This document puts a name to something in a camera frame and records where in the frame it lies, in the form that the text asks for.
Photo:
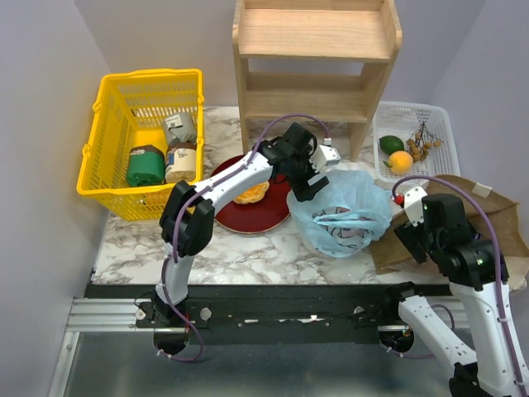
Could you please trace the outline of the brown paper grocery bag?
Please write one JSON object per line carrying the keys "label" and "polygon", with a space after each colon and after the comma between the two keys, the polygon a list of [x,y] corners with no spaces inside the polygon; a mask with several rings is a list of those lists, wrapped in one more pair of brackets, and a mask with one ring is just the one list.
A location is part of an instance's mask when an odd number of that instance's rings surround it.
{"label": "brown paper grocery bag", "polygon": [[[527,287],[528,245],[520,233],[518,220],[518,204],[499,193],[490,191],[487,197],[474,192],[476,183],[456,175],[441,175],[441,179],[464,190],[486,212],[493,224],[499,248],[503,253],[509,274],[509,287],[512,291]],[[374,260],[374,267],[379,275],[402,271],[406,266],[413,272],[426,272],[438,275],[439,271],[433,261],[428,260],[418,265],[404,245],[393,232],[394,228],[407,221],[403,210],[393,216],[389,229],[376,242],[369,245],[369,252]]]}

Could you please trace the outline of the light blue plastic bag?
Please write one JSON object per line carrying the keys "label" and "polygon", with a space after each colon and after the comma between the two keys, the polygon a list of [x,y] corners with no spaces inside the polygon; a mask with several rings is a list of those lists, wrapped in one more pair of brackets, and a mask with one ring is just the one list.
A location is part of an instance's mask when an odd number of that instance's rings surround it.
{"label": "light blue plastic bag", "polygon": [[389,228],[391,193],[364,170],[330,170],[326,177],[329,184],[311,201],[299,202],[289,193],[289,212],[314,250],[335,258],[354,256]]}

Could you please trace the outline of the orange fluffy food item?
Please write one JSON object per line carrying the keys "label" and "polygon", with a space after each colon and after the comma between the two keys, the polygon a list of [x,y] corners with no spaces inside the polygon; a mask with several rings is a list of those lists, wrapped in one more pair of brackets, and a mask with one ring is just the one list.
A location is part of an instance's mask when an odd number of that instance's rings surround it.
{"label": "orange fluffy food item", "polygon": [[258,203],[265,197],[268,190],[269,181],[265,181],[264,183],[257,184],[249,188],[242,194],[238,195],[236,198],[233,199],[233,202],[240,205]]}

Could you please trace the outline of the orange fruit with leaf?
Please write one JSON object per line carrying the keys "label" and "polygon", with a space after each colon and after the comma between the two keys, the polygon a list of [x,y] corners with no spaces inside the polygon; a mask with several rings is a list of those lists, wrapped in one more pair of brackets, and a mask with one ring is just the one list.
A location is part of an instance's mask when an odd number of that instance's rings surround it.
{"label": "orange fruit with leaf", "polygon": [[391,173],[404,175],[412,168],[414,159],[406,151],[395,151],[383,163]]}

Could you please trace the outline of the green lime fruit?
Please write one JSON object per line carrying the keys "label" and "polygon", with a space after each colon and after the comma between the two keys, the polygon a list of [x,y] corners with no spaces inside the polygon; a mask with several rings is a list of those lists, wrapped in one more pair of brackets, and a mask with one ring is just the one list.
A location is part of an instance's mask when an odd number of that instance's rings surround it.
{"label": "green lime fruit", "polygon": [[386,155],[392,155],[394,152],[405,150],[403,141],[399,137],[392,135],[379,138],[379,146],[381,151]]}

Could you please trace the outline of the brown longan fruit bunch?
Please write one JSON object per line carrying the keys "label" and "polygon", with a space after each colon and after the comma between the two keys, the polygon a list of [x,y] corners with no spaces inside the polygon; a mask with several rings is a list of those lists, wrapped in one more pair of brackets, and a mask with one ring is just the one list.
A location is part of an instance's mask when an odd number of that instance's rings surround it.
{"label": "brown longan fruit bunch", "polygon": [[406,141],[407,151],[412,156],[413,162],[424,161],[434,148],[439,148],[444,141],[431,132],[425,122]]}

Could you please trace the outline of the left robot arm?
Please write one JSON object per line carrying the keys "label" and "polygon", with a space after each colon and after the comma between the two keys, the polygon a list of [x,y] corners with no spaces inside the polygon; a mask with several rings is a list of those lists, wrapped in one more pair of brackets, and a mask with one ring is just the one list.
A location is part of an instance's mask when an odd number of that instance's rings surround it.
{"label": "left robot arm", "polygon": [[155,317],[166,327],[190,324],[182,302],[194,257],[211,241],[216,215],[250,188],[282,176],[299,202],[310,201],[327,184],[321,172],[339,163],[340,154],[326,136],[323,143],[299,123],[253,149],[217,175],[196,184],[177,183],[160,218],[167,255],[153,300]]}

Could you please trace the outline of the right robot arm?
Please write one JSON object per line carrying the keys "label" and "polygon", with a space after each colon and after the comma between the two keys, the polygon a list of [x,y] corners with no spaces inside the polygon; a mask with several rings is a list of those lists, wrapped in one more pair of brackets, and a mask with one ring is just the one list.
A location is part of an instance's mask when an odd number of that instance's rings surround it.
{"label": "right robot arm", "polygon": [[412,188],[403,195],[407,222],[396,234],[414,259],[431,259],[450,281],[466,313],[468,347],[411,284],[399,285],[380,306],[391,324],[404,321],[447,373],[454,396],[526,396],[528,365],[512,320],[508,272],[495,236],[476,238],[464,204],[453,194]]}

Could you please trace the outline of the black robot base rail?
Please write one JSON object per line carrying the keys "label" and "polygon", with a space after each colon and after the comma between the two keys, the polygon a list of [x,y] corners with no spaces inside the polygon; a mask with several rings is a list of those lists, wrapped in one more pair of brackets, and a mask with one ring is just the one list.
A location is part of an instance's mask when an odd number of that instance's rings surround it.
{"label": "black robot base rail", "polygon": [[[286,345],[354,342],[407,350],[413,342],[398,318],[399,285],[192,285],[178,317],[165,320],[153,305],[151,285],[89,285],[86,299],[132,299],[138,332],[149,332],[157,347],[185,345]],[[418,285],[444,322],[466,324],[460,304],[445,285]]]}

